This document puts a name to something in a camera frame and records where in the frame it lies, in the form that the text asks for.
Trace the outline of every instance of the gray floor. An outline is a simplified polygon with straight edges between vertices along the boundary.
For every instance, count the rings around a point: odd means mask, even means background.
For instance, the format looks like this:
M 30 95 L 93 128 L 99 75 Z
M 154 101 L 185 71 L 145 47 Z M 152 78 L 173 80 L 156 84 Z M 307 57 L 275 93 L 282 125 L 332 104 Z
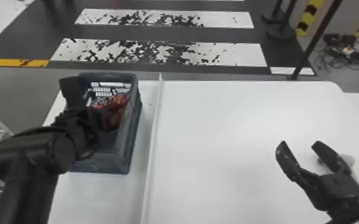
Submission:
M 306 48 L 311 38 L 299 38 L 303 48 Z M 322 48 L 324 43 L 320 42 L 317 49 Z M 314 65 L 314 60 L 318 57 L 318 52 L 313 52 L 310 56 L 310 62 L 313 69 L 323 80 L 328 80 L 337 83 L 344 92 L 359 92 L 359 70 L 351 70 L 346 67 L 342 69 L 329 69 L 329 71 L 320 71 Z

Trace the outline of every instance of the black cable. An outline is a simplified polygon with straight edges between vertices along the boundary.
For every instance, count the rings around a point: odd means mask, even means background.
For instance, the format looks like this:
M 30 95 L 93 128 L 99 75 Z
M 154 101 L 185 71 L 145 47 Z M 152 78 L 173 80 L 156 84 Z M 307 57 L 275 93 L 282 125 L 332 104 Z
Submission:
M 349 58 L 346 54 L 342 53 L 339 48 L 326 45 L 323 49 L 315 49 L 318 52 L 318 57 L 314 60 L 314 65 L 319 70 L 327 70 L 329 68 L 341 69 L 347 67 L 351 70 L 359 70 L 359 60 L 356 58 Z

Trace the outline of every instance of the red item in basket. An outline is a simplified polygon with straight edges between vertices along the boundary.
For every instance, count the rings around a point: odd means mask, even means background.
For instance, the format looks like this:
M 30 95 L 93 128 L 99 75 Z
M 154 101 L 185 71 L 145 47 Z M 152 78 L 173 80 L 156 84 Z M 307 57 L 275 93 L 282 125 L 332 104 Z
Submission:
M 128 98 L 126 95 L 116 95 L 109 99 L 106 109 L 110 113 L 110 128 L 112 130 L 117 129 L 120 126 L 127 103 Z

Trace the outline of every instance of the plastic basket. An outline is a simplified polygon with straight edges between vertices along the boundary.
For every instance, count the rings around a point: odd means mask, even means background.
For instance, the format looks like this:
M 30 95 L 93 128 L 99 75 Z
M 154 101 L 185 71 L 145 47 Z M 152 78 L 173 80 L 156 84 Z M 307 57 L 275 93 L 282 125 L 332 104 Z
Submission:
M 127 174 L 142 109 L 136 76 L 108 72 L 81 73 L 69 79 L 70 82 L 65 84 L 60 81 L 68 108 L 84 105 L 96 108 L 97 103 L 107 102 L 118 95 L 127 97 L 118 128 L 112 131 L 100 129 L 98 150 L 91 158 L 76 162 L 72 171 Z

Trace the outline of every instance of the stanchion base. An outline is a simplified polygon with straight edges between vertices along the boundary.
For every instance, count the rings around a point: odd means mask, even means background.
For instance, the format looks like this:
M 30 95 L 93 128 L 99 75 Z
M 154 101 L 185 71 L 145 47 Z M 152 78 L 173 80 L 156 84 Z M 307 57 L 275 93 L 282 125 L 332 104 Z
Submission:
M 266 10 L 262 13 L 262 20 L 266 24 L 279 24 L 284 20 L 284 15 L 278 15 L 277 17 L 272 17 L 273 12 L 272 10 Z
M 281 24 L 273 24 L 266 27 L 266 35 L 276 41 L 290 41 L 296 37 L 295 30 L 289 26 L 280 32 Z

